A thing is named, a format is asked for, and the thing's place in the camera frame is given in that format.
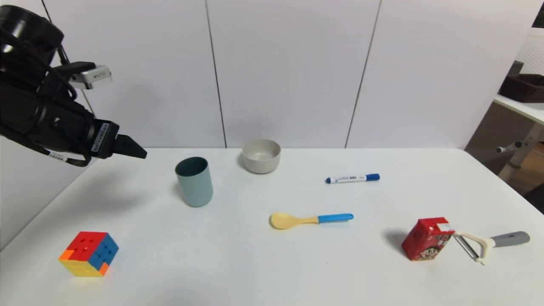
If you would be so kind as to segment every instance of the label sticker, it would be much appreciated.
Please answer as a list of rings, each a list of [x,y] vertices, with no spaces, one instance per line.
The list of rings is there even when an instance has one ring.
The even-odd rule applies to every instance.
[[[63,161],[63,162],[68,160],[68,157],[62,156],[61,154],[58,154],[58,153],[55,153],[55,152],[50,152],[48,156],[53,157],[54,159],[60,160],[60,161]]]
[[[91,151],[98,152],[100,149],[100,146],[102,145],[102,142],[104,141],[104,137],[106,136],[106,132],[108,131],[109,123],[103,123],[100,127],[100,130],[98,131],[98,135],[96,136],[95,143],[92,144]]]
[[[452,228],[452,226],[449,225],[449,223],[436,223],[436,226],[438,226],[440,231],[453,231],[454,230]]]

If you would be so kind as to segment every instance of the yellow spoon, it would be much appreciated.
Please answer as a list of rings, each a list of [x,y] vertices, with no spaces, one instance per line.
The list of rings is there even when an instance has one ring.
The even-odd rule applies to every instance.
[[[273,213],[270,216],[270,224],[275,229],[290,229],[302,223],[325,223],[325,222],[338,222],[347,221],[353,219],[353,215],[350,213],[342,213],[340,215],[326,215],[317,216],[311,218],[296,218],[283,212]]]

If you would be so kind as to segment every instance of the light blue cup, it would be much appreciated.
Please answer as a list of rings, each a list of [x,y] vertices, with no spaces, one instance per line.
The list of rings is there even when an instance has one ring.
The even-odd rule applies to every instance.
[[[212,178],[207,160],[202,157],[183,160],[176,166],[176,175],[187,205],[201,207],[212,200]]]

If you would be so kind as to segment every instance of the desk leg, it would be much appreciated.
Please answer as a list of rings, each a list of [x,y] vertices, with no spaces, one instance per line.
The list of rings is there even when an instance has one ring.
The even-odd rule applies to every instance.
[[[521,163],[531,152],[535,144],[544,138],[544,125],[535,123],[527,137],[523,140],[523,146],[514,153],[512,158],[506,163],[499,173],[499,178],[508,182],[516,170],[520,168]]]

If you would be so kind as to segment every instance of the blue spoon handle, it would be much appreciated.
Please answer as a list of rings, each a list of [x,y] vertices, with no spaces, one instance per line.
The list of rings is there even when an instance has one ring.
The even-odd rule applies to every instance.
[[[325,222],[338,222],[338,221],[347,221],[353,219],[353,215],[350,213],[341,213],[339,215],[326,215],[318,216],[319,223]]]

